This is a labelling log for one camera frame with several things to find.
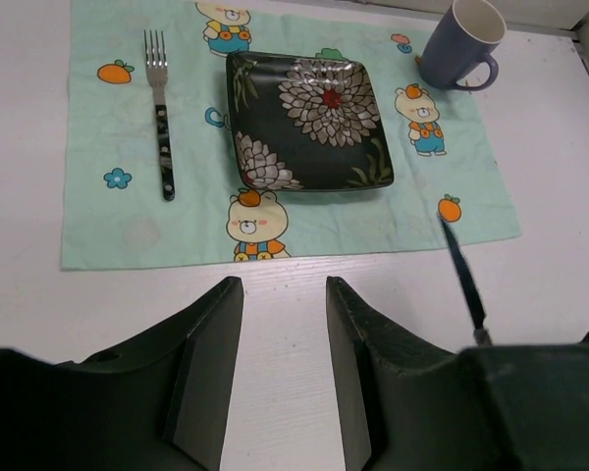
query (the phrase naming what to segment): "placemat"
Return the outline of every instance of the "placemat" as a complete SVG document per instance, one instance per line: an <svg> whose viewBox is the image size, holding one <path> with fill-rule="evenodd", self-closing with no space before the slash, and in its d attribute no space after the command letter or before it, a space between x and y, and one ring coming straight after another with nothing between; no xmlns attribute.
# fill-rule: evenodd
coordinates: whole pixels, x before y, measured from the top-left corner
<svg viewBox="0 0 589 471"><path fill-rule="evenodd" d="M143 31L150 28L164 31L168 53L173 202L161 194L145 77ZM473 97L420 81L415 59L428 36L179 0L73 1L63 268L437 249L445 246L437 214L461 243L519 236ZM395 183L334 193L245 190L223 56L249 49L361 62Z"/></svg>

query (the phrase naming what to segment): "cartoon bear print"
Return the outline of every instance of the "cartoon bear print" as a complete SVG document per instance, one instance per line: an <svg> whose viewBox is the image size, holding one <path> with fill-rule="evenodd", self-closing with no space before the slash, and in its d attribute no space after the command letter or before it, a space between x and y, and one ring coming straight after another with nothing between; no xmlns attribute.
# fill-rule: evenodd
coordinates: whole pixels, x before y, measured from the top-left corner
<svg viewBox="0 0 589 471"><path fill-rule="evenodd" d="M443 130L437 123L441 114L428 91L417 83L396 90L395 109L410 120L408 137L416 153L424 157L445 155Z"/></svg>
<svg viewBox="0 0 589 471"><path fill-rule="evenodd" d="M196 10L210 19L203 39L213 54L226 57L230 52L248 51L251 43L251 33L245 26L251 21L248 10L211 3L196 3Z"/></svg>
<svg viewBox="0 0 589 471"><path fill-rule="evenodd" d="M231 197L227 234L238 242L234 261L290 257L278 241L287 228L288 214L274 192L243 188Z"/></svg>

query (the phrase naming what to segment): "black fork handle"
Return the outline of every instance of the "black fork handle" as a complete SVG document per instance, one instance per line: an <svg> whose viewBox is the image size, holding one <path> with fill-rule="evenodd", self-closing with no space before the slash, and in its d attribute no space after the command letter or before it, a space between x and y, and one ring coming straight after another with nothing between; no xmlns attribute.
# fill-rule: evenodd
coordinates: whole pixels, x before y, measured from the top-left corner
<svg viewBox="0 0 589 471"><path fill-rule="evenodd" d="M155 105L155 117L157 119L157 144L159 145L159 168L163 195L166 201L172 201L175 199L175 179L166 105Z"/></svg>

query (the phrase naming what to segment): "square plate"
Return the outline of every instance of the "square plate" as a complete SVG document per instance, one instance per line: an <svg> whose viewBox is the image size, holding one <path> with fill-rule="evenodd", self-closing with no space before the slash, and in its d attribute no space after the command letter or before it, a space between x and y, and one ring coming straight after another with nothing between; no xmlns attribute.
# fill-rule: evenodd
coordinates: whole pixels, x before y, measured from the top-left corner
<svg viewBox="0 0 589 471"><path fill-rule="evenodd" d="M244 184L340 191L395 177L362 64L259 52L227 56L227 93Z"/></svg>

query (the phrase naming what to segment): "mug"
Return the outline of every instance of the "mug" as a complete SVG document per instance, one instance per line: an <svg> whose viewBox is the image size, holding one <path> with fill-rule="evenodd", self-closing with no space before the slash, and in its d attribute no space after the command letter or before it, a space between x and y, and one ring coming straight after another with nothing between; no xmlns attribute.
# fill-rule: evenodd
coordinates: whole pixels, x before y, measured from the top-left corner
<svg viewBox="0 0 589 471"><path fill-rule="evenodd" d="M435 88L483 90L498 77L498 63L491 52L506 32L504 18L486 0L455 0L425 46L419 73ZM491 70L484 83L477 86L457 83L483 62Z"/></svg>

